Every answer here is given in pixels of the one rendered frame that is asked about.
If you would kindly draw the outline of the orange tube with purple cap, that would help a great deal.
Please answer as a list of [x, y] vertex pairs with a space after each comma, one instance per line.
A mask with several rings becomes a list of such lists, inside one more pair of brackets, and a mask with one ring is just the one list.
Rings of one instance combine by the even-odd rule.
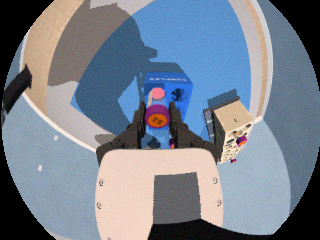
[[234, 137], [235, 137], [237, 146], [243, 145], [244, 143], [247, 142], [247, 138], [246, 136], [244, 136], [243, 132], [237, 133]]

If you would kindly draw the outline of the blue bench mat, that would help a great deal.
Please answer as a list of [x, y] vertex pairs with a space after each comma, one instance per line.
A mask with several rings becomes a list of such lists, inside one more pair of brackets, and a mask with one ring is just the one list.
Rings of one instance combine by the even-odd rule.
[[186, 73], [194, 85], [183, 123], [203, 140], [210, 142], [203, 110], [239, 96], [249, 111], [249, 53], [228, 0], [155, 0], [141, 8], [96, 52], [70, 105], [118, 136], [145, 102], [147, 72]]

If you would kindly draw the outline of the blue tube rack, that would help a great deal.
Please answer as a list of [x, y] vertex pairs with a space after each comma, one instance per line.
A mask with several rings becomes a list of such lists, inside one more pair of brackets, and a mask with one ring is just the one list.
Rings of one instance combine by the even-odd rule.
[[[144, 81], [146, 109], [149, 92], [153, 88], [162, 88], [166, 92], [168, 109], [169, 102], [175, 101], [176, 110], [180, 110], [182, 121], [184, 122], [193, 89], [193, 83], [186, 73], [147, 72]], [[183, 108], [183, 112], [180, 106]]]

